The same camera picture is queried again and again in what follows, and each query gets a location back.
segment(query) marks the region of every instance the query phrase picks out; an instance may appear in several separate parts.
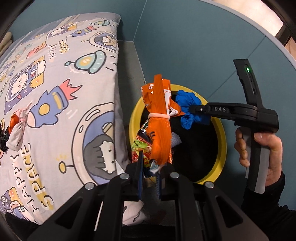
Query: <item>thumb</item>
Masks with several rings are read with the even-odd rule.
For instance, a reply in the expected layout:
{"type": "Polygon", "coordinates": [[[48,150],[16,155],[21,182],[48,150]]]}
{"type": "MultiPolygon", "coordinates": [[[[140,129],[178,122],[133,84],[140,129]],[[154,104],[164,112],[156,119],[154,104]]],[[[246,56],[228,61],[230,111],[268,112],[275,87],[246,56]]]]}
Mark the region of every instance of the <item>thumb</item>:
{"type": "Polygon", "coordinates": [[[268,146],[273,151],[282,149],[281,139],[270,132],[258,132],[254,134],[254,139],[262,146],[268,146]]]}

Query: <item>red-orange object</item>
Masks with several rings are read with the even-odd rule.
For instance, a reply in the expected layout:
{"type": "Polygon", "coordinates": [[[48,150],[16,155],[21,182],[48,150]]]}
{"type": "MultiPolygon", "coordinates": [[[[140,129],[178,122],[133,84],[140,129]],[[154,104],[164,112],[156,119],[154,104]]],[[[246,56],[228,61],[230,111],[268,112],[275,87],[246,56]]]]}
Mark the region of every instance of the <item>red-orange object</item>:
{"type": "Polygon", "coordinates": [[[10,133],[11,133],[13,127],[14,127],[17,123],[19,123],[19,121],[20,121],[20,120],[19,120],[19,117],[18,117],[16,114],[13,114],[13,115],[11,116],[10,123],[9,123],[9,127],[8,127],[8,133],[9,133],[9,135],[10,135],[10,133]]]}
{"type": "MultiPolygon", "coordinates": [[[[164,93],[166,89],[170,90],[170,82],[163,80],[161,74],[154,76],[153,85],[148,84],[142,87],[143,101],[150,113],[168,115],[172,100],[169,100],[168,105],[166,104],[164,93]]],[[[169,119],[150,117],[146,131],[152,139],[150,160],[155,159],[156,163],[162,166],[170,159],[172,136],[169,119]]]]}

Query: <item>trash can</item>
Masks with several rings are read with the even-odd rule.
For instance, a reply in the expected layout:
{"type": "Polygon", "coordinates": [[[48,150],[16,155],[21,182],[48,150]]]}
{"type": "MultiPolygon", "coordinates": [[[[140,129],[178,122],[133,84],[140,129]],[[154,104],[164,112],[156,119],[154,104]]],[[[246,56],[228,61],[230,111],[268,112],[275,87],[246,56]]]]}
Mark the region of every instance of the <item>trash can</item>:
{"type": "MultiPolygon", "coordinates": [[[[171,85],[172,99],[178,90],[194,93],[205,105],[207,101],[198,93],[180,86],[171,85]]],[[[147,120],[149,112],[142,97],[137,102],[129,123],[129,140],[132,145],[137,132],[147,120]]],[[[211,117],[210,125],[193,123],[189,130],[181,127],[181,117],[170,119],[171,129],[177,133],[182,143],[172,148],[173,166],[176,172],[187,176],[191,181],[203,184],[214,182],[221,174],[226,160],[226,136],[221,120],[211,117]]]]}

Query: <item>bed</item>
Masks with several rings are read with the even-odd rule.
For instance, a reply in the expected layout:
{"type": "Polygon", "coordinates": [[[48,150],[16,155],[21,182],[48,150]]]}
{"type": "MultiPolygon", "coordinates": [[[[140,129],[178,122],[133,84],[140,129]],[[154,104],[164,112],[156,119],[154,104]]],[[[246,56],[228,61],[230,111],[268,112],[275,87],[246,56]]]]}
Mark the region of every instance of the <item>bed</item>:
{"type": "MultiPolygon", "coordinates": [[[[42,224],[84,184],[124,172],[119,21],[113,13],[60,19],[0,58],[1,212],[42,224]],[[19,113],[25,124],[13,127],[6,150],[11,116],[19,113]]],[[[126,202],[123,223],[135,222],[142,206],[126,202]]]]}

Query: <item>snack package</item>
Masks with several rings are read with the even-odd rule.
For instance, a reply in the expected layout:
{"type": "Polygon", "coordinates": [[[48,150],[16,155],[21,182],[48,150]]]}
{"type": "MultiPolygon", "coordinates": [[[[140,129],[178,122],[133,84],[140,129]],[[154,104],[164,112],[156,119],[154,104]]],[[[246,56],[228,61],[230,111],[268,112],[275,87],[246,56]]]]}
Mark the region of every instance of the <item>snack package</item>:
{"type": "Polygon", "coordinates": [[[152,117],[144,123],[132,144],[132,162],[144,154],[144,175],[155,174],[165,163],[172,163],[171,130],[169,118],[184,113],[171,99],[170,81],[154,76],[154,83],[141,87],[143,102],[152,117]]]}

